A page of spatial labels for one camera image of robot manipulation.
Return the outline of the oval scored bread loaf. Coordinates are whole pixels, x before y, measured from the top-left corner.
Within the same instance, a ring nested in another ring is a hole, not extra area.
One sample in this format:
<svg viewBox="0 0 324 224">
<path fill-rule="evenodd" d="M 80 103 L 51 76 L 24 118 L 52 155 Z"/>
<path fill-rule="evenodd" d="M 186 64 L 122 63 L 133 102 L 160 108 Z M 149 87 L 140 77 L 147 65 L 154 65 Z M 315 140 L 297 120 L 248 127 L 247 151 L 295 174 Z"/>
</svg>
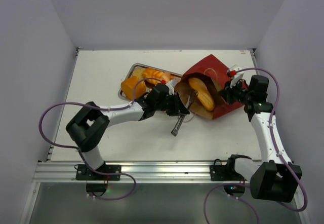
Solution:
<svg viewBox="0 0 324 224">
<path fill-rule="evenodd" d="M 188 83 L 190 87 L 197 92 L 197 98 L 204 108 L 208 111 L 212 111 L 215 108 L 215 102 L 206 84 L 198 78 L 189 78 Z"/>
</svg>

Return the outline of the red brown paper bag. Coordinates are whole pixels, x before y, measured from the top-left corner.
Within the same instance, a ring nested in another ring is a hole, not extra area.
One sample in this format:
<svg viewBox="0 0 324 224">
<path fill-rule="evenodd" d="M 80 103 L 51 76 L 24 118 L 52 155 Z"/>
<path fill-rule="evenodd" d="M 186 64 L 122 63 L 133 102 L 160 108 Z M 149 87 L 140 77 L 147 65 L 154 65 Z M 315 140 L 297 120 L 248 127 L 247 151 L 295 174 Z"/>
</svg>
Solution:
<svg viewBox="0 0 324 224">
<path fill-rule="evenodd" d="M 208 120 L 214 120 L 224 116 L 243 107 L 243 104 L 239 102 L 227 104 L 219 95 L 219 92 L 224 89 L 225 83 L 229 81 L 227 70 L 228 67 L 217 57 L 209 55 L 185 72 L 181 81 L 175 86 L 175 91 L 179 94 L 182 103 L 185 105 L 188 100 L 189 91 L 192 89 L 188 83 L 188 79 L 198 78 L 202 80 L 206 84 L 208 91 L 215 102 L 215 108 L 212 111 L 206 110 L 197 98 L 189 110 Z"/>
</svg>

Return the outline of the braided orange bread loaf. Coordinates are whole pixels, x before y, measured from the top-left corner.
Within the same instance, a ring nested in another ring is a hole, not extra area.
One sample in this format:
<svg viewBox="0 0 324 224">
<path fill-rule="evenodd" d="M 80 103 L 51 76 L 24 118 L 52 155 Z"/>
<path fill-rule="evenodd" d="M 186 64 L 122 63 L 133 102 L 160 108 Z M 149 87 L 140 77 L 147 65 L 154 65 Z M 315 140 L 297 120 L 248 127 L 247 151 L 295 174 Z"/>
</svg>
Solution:
<svg viewBox="0 0 324 224">
<path fill-rule="evenodd" d="M 147 79 L 148 83 L 153 85 L 159 84 L 159 81 L 168 82 L 174 78 L 169 72 L 163 72 L 153 68 L 146 68 L 142 72 L 142 78 Z"/>
</svg>

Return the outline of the round orange bun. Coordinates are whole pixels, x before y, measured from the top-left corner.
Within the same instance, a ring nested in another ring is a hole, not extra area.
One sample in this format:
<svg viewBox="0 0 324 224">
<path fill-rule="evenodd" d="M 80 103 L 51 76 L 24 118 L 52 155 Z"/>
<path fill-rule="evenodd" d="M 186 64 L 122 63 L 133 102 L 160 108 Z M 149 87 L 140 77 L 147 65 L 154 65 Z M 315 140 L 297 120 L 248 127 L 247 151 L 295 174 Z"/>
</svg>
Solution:
<svg viewBox="0 0 324 224">
<path fill-rule="evenodd" d="M 121 82 L 121 90 L 123 91 L 127 99 L 137 99 L 146 92 L 146 85 L 144 81 L 140 82 L 139 85 L 136 86 L 139 81 L 140 80 L 138 77 L 132 76 L 131 78 L 128 78 Z"/>
</svg>

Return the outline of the seeded bread slice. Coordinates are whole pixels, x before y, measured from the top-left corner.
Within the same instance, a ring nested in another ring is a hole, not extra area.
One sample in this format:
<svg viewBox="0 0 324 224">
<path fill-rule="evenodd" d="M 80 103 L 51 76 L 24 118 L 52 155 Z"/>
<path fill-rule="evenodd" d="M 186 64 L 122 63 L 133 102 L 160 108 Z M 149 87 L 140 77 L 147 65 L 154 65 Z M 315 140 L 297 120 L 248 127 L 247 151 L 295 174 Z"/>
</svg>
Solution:
<svg viewBox="0 0 324 224">
<path fill-rule="evenodd" d="M 139 80 L 143 79 L 144 68 L 135 68 L 132 76 L 136 76 Z"/>
</svg>

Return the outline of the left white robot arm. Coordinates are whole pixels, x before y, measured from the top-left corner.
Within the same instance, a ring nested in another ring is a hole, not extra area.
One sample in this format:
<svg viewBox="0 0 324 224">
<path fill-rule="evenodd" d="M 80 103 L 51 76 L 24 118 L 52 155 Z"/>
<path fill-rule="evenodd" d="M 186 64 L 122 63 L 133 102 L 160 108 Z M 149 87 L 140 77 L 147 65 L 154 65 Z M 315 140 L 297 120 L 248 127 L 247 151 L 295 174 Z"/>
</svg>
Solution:
<svg viewBox="0 0 324 224">
<path fill-rule="evenodd" d="M 84 164 L 76 167 L 76 180 L 118 181 L 121 169 L 106 165 L 98 144 L 108 127 L 131 121 L 142 121 L 163 111 L 170 117 L 184 117 L 189 114 L 177 92 L 165 84 L 158 84 L 133 103 L 99 109 L 94 102 L 88 102 L 70 120 L 66 131 L 79 148 Z"/>
</svg>

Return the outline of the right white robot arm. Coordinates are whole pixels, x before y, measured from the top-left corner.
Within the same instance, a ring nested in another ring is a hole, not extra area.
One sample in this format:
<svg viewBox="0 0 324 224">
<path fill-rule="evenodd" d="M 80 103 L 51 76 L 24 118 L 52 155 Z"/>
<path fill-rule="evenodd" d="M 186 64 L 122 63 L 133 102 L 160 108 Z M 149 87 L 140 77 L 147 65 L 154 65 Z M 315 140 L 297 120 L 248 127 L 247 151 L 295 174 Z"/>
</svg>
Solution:
<svg viewBox="0 0 324 224">
<path fill-rule="evenodd" d="M 241 75 L 225 83 L 220 95 L 228 104 L 240 102 L 255 130 L 261 151 L 261 165 L 251 157 L 232 154 L 226 164 L 210 166 L 212 181 L 247 180 L 255 199 L 288 203 L 302 176 L 300 166 L 294 165 L 284 150 L 272 115 L 273 104 L 267 102 L 269 79 L 254 75 L 247 84 Z"/>
</svg>

